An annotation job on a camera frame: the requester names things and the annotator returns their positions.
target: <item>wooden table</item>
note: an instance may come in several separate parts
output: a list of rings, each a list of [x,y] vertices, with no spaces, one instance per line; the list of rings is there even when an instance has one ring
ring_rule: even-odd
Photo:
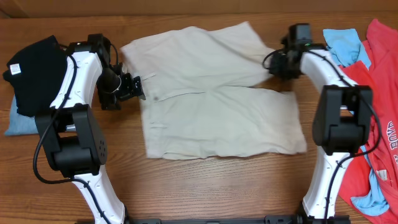
[[[134,39],[188,26],[208,30],[249,21],[270,47],[278,48],[289,25],[309,22],[313,38],[324,42],[322,29],[356,28],[361,39],[373,18],[398,28],[394,12],[240,14],[216,16],[131,16],[60,19],[1,19],[0,67],[21,48],[55,35],[62,44],[86,40],[103,33],[117,47]],[[286,88],[277,80],[268,88]],[[316,150],[311,125],[318,93],[306,77],[287,85],[296,92],[300,120],[308,142],[305,154],[263,154],[250,158],[168,161],[146,159],[137,99],[122,104],[121,111],[101,111],[98,97],[93,111],[109,144],[106,168],[113,188],[134,218],[238,218],[266,214],[291,214],[308,190]],[[32,171],[37,135],[5,137],[13,89],[0,79],[0,223],[73,223],[92,214],[73,184],[45,185]],[[52,171],[40,152],[39,171],[48,179],[62,176]],[[337,214],[366,223],[342,199]]]

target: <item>red t-shirt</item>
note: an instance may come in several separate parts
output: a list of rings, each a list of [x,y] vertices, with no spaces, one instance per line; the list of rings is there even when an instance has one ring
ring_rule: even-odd
[[[386,170],[386,179],[376,176],[390,209],[378,217],[364,216],[373,223],[398,223],[398,137],[394,127],[398,125],[398,31],[375,19],[366,37],[368,40],[363,44],[372,62],[369,71],[362,62],[343,71],[358,84],[373,89],[373,107],[381,122],[383,138],[368,156],[375,171]],[[372,119],[366,150],[374,146],[377,137],[377,126]],[[346,171],[339,195],[352,207],[351,197],[365,196],[370,191],[369,172],[364,157],[355,158]]]

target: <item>beige shorts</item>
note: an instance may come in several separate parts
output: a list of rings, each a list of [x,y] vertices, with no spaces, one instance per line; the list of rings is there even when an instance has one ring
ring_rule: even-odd
[[[307,145],[293,93],[250,88],[270,77],[267,48],[248,22],[197,27],[134,40],[122,48],[140,75],[149,158],[295,154]]]

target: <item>light blue cloth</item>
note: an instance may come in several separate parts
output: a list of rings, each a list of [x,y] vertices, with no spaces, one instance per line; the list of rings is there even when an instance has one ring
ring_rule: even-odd
[[[4,133],[6,136],[21,135],[21,134],[37,134],[35,118],[20,115],[17,113],[17,101],[12,99],[10,110],[10,125],[8,130]]]
[[[361,150],[366,151],[364,146],[361,146]],[[370,165],[368,155],[365,155],[365,159]],[[379,182],[377,181],[377,174],[374,173],[373,169],[369,174],[369,182],[371,184],[370,192],[363,197],[351,197],[353,205],[365,215],[378,216],[386,212],[390,206],[384,198],[381,192]]]
[[[369,69],[372,62],[355,29],[324,29],[323,36],[328,44],[327,49],[337,65],[348,67],[361,60]]]

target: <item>white label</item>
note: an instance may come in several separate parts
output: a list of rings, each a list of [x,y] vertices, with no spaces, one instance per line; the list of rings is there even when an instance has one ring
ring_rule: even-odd
[[[387,170],[377,170],[376,172],[380,179],[387,180]]]
[[[20,74],[21,72],[19,64],[10,65],[10,70],[11,70],[11,75],[17,75]]]

